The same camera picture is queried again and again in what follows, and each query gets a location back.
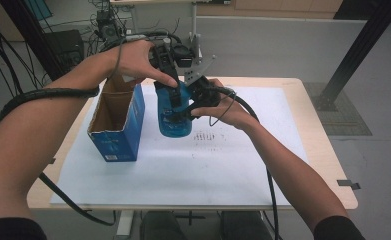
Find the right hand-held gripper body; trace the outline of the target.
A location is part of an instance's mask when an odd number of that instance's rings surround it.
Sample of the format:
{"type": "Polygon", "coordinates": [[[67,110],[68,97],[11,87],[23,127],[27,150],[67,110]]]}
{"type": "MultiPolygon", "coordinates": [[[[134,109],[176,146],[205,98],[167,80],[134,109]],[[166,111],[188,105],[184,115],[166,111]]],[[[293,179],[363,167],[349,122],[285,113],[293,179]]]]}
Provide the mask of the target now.
{"type": "Polygon", "coordinates": [[[184,83],[193,101],[188,107],[192,110],[200,107],[215,107],[219,104],[220,94],[215,90],[215,85],[204,75],[215,59],[216,56],[212,55],[184,71],[184,83]]]}

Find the blue bottle with white cap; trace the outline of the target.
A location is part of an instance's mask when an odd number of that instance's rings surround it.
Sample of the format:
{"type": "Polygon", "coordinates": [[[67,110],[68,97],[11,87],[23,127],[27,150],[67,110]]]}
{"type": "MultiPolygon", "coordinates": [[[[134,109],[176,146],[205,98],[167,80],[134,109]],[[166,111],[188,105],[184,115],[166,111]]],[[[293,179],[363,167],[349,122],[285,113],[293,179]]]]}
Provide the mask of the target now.
{"type": "Polygon", "coordinates": [[[192,131],[192,122],[184,121],[179,123],[170,123],[164,119],[164,114],[167,111],[174,109],[181,111],[189,106],[190,93],[186,86],[181,82],[182,106],[179,108],[172,108],[169,101],[169,95],[166,86],[158,81],[154,83],[155,92],[157,94],[157,117],[160,132],[163,136],[171,138],[180,138],[188,136],[192,131]]]}

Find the blue cardboard box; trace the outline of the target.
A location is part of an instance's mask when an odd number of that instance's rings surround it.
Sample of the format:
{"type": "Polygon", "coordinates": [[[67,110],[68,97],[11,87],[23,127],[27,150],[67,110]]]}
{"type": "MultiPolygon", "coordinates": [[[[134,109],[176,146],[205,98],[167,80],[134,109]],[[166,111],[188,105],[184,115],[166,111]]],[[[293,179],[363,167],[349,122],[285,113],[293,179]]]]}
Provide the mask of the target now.
{"type": "Polygon", "coordinates": [[[105,82],[87,130],[105,161],[137,160],[144,113],[139,84],[132,86],[121,76],[105,82]]]}

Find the person's left hand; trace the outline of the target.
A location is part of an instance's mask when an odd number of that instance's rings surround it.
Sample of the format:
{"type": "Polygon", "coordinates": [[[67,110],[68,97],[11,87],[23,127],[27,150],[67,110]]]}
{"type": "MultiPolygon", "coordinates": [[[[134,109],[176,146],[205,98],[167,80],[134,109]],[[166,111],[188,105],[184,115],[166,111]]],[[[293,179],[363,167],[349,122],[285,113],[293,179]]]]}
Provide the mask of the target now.
{"type": "Polygon", "coordinates": [[[149,52],[153,46],[154,44],[147,40],[138,40],[114,47],[105,54],[112,60],[114,74],[132,77],[137,82],[150,78],[175,88],[175,79],[150,64],[149,52]]]}

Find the white desk leg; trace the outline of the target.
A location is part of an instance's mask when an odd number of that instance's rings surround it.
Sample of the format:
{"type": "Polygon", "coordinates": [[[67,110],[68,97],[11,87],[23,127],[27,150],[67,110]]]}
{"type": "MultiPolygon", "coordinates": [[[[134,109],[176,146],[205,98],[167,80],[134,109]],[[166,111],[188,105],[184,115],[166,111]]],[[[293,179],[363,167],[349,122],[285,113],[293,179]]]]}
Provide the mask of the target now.
{"type": "Polygon", "coordinates": [[[189,33],[191,46],[195,56],[195,62],[200,64],[202,61],[202,52],[200,38],[201,35],[197,32],[197,2],[191,2],[191,31],[189,33]]]}

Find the white paper sheet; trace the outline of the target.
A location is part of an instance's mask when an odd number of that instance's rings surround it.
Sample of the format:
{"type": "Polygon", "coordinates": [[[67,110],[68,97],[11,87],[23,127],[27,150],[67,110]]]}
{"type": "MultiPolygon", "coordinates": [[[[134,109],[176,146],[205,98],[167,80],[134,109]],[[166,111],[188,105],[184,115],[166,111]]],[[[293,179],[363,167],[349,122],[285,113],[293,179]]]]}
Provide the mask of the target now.
{"type": "Polygon", "coordinates": [[[207,117],[183,138],[163,136],[157,96],[142,88],[145,116],[134,162],[107,162],[83,123],[58,180],[75,203],[122,208],[263,208],[287,205],[247,135],[207,117]]]}

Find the black electronic device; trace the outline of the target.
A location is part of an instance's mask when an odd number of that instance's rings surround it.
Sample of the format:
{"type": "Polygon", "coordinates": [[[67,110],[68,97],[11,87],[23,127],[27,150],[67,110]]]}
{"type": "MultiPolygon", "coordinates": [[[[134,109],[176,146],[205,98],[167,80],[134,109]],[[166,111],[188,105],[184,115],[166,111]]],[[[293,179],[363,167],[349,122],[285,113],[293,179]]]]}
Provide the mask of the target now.
{"type": "Polygon", "coordinates": [[[121,29],[118,26],[113,10],[98,10],[96,14],[96,23],[100,37],[106,42],[115,41],[122,36],[121,29]]]}

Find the black computer case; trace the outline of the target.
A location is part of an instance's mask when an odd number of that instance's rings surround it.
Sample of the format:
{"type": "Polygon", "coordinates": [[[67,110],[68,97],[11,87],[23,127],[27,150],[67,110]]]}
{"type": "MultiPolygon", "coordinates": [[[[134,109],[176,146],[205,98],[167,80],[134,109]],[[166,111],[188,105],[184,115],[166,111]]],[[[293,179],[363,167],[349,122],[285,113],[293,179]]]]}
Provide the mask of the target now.
{"type": "Polygon", "coordinates": [[[45,37],[64,67],[71,69],[84,59],[84,43],[78,30],[50,32],[45,37]]]}

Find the wooden cabinet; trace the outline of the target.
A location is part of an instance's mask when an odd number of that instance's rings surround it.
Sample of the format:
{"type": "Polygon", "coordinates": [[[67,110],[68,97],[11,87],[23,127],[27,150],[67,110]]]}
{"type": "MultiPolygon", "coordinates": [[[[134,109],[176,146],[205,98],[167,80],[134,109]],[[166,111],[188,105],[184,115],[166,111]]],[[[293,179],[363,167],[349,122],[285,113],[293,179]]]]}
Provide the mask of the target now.
{"type": "Polygon", "coordinates": [[[226,0],[228,4],[199,4],[200,16],[332,19],[343,0],[226,0]]]}

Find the white table leg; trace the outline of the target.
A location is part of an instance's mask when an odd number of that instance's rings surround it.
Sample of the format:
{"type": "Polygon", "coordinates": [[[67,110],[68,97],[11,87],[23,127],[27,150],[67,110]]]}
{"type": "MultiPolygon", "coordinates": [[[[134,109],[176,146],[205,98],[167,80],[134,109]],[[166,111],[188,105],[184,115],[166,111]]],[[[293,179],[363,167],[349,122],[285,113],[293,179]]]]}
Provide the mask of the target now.
{"type": "Polygon", "coordinates": [[[115,240],[129,240],[131,238],[133,219],[133,210],[125,210],[120,213],[115,240]]]}

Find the teal board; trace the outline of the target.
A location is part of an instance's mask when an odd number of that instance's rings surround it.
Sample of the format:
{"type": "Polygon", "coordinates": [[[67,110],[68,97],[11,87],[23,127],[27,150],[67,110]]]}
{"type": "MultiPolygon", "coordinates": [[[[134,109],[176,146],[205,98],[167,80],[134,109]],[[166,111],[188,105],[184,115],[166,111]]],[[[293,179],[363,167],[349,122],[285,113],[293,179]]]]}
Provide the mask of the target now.
{"type": "Polygon", "coordinates": [[[52,17],[53,14],[46,4],[45,0],[24,0],[26,6],[37,20],[44,20],[52,17]]]}

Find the grey floor mat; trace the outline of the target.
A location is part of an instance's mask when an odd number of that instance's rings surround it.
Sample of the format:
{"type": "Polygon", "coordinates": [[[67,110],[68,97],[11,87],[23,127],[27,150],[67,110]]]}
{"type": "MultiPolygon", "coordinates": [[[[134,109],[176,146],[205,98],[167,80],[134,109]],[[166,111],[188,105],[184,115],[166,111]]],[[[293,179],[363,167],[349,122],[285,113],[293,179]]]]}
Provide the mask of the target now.
{"type": "Polygon", "coordinates": [[[316,101],[325,88],[325,83],[305,82],[304,87],[328,136],[372,135],[369,127],[344,91],[338,95],[329,108],[320,110],[316,101]]]}

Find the person's black sleeve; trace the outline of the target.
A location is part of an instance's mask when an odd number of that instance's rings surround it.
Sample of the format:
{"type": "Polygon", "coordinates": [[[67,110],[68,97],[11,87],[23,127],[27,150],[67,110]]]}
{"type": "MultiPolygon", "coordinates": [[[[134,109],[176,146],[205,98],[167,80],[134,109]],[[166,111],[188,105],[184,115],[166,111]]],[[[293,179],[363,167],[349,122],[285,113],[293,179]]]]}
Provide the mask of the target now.
{"type": "Polygon", "coordinates": [[[27,218],[0,218],[0,240],[47,240],[41,226],[27,218]]]}
{"type": "Polygon", "coordinates": [[[313,231],[314,240],[366,240],[347,217],[331,216],[321,220],[313,231]]]}

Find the person's left black sleeve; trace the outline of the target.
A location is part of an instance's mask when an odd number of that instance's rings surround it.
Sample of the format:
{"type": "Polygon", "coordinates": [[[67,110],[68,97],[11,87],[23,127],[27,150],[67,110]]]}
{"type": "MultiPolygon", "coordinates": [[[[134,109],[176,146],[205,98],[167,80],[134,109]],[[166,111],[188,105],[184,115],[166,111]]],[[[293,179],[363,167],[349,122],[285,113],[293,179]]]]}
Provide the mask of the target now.
{"type": "Polygon", "coordinates": [[[27,218],[0,218],[0,240],[47,240],[41,226],[27,218]]]}

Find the black metal frame post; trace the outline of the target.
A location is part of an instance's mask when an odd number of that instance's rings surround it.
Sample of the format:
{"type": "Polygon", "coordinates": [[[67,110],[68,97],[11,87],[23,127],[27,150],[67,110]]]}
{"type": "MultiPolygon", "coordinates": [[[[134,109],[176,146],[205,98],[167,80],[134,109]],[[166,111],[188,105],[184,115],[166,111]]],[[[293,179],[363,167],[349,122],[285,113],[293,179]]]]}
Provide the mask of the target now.
{"type": "Polygon", "coordinates": [[[382,0],[365,23],[324,89],[313,98],[318,111],[335,111],[335,101],[391,23],[391,0],[382,0]]]}
{"type": "Polygon", "coordinates": [[[48,76],[53,81],[63,76],[65,71],[25,0],[0,0],[0,4],[28,43],[48,76]]]}

